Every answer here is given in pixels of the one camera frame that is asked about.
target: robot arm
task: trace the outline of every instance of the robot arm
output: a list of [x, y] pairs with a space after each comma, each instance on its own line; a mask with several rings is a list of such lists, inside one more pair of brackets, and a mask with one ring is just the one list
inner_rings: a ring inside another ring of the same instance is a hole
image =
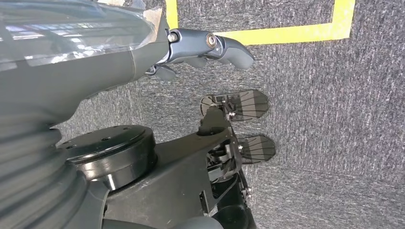
[[110, 189], [67, 161], [66, 148], [56, 147], [60, 132], [50, 129], [82, 100], [144, 75], [165, 78], [173, 74], [170, 63], [201, 67], [211, 59], [242, 69], [253, 63], [234, 40], [170, 31], [159, 9], [10, 0], [0, 2], [0, 14], [2, 229], [102, 227]]

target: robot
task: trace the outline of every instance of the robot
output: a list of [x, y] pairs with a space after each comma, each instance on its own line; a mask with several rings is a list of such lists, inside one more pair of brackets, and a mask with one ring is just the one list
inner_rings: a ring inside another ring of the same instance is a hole
[[172, 79], [168, 64], [248, 69], [241, 43], [169, 30], [160, 8], [6, 0], [0, 13], [0, 228], [256, 228], [241, 168], [276, 148], [265, 136], [238, 139], [231, 123], [268, 110], [259, 91], [207, 95], [199, 129], [160, 144], [148, 127], [121, 125], [57, 145], [52, 128], [101, 91]]

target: gray carpet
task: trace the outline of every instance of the gray carpet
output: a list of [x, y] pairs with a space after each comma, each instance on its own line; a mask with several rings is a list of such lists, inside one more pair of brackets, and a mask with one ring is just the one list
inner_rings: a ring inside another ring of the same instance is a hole
[[[333, 0], [178, 5], [181, 27], [229, 31], [330, 22]], [[235, 130], [277, 144], [270, 162], [244, 167], [260, 229], [405, 228], [404, 15], [404, 0], [357, 0], [349, 39], [249, 46], [257, 61], [248, 71], [178, 65], [176, 81], [144, 78], [101, 93], [60, 128], [68, 139], [141, 124], [167, 141], [196, 131], [204, 95], [258, 89], [269, 113]]]

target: yellow floor marking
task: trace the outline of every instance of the yellow floor marking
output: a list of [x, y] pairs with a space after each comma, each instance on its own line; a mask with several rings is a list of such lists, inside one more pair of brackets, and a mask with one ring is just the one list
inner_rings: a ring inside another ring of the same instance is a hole
[[[335, 0], [332, 23], [282, 28], [216, 32], [244, 45], [320, 42], [349, 38], [355, 0]], [[166, 0], [167, 21], [171, 29], [178, 28], [177, 0]]]
[[165, 0], [166, 1], [166, 19], [169, 24], [169, 28], [176, 29], [179, 27], [179, 20], [177, 14], [177, 0]]

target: screw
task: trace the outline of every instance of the screw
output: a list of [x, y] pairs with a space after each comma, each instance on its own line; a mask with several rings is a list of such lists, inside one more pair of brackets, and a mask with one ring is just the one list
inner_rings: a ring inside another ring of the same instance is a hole
[[177, 34], [171, 33], [167, 35], [167, 40], [169, 40], [169, 42], [176, 42], [179, 40], [179, 37], [177, 36]]
[[215, 38], [214, 34], [212, 34], [212, 33], [207, 34], [207, 45], [208, 45], [208, 47], [210, 47], [212, 49], [215, 48], [216, 38]]

